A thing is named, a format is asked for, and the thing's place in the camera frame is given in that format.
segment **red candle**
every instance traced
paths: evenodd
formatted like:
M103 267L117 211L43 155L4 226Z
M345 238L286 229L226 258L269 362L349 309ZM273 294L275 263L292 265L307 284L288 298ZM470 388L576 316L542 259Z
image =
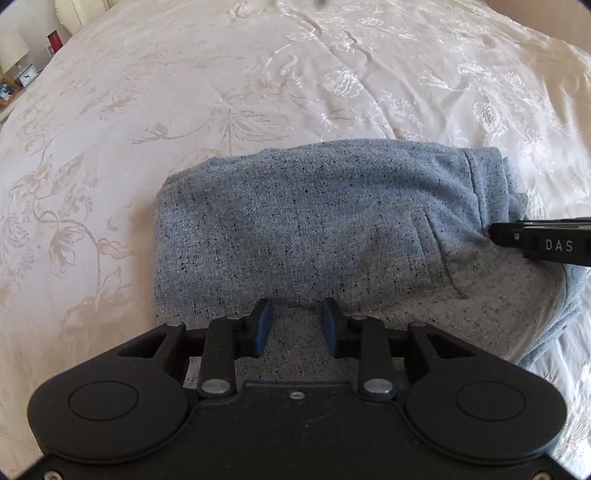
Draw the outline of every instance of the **red candle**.
M57 52L64 46L64 44L61 42L60 36L57 34L57 30L50 33L47 38L49 38L49 43L51 44L51 48L53 48L54 52Z

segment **picture frame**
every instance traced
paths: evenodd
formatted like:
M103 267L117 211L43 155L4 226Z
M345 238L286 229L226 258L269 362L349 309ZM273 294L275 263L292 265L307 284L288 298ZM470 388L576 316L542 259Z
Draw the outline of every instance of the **picture frame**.
M8 79L0 79L0 107L7 107L12 102L22 87Z

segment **white lampshade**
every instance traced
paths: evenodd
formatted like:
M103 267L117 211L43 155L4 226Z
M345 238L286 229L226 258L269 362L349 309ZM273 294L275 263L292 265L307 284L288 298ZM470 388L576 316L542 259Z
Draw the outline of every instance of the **white lampshade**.
M4 73L14 67L27 53L29 47L18 33L9 32L0 37L0 68Z

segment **metal screw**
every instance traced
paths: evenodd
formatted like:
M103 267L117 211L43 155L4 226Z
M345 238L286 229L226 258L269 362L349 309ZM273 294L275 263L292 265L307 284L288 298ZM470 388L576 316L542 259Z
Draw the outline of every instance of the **metal screw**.
M390 380L386 380L385 378L372 378L363 384L363 388L369 393L385 395L392 391L394 385L392 385Z
M45 472L45 474L43 475L43 480L63 480L63 478L59 473L50 471Z
M305 396L306 396L306 394L304 392L299 391L299 390L290 392L290 398L292 400L303 400Z
M210 378L201 384L201 390L211 395L222 395L230 390L230 382L223 378Z

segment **round pivot bolt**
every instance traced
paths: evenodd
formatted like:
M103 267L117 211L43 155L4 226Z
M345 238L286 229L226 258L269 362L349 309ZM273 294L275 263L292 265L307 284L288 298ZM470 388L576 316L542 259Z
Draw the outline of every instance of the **round pivot bolt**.
M222 395L230 390L230 382L223 378L210 378L201 384L201 390L211 395Z
M386 393L390 393L394 388L392 382L390 380L386 380L385 378L372 378L367 380L363 387L365 391L369 393L375 393L377 395L385 395Z

